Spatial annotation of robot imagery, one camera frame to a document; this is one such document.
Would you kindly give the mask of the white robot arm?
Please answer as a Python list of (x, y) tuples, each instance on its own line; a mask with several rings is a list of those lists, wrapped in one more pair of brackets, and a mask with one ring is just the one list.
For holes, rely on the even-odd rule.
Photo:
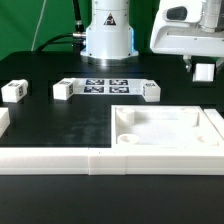
[[(136, 57), (129, 25), (129, 0), (92, 0), (83, 59), (102, 65)], [(150, 49), (181, 55), (190, 67), (193, 56), (215, 57), (224, 65), (224, 0), (160, 0)]]

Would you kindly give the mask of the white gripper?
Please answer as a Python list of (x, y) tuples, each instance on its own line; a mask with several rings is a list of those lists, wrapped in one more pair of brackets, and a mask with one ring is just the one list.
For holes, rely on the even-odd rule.
[(187, 72), (191, 56), (222, 57), (224, 66), (224, 0), (160, 0), (151, 34), (154, 53), (184, 55)]

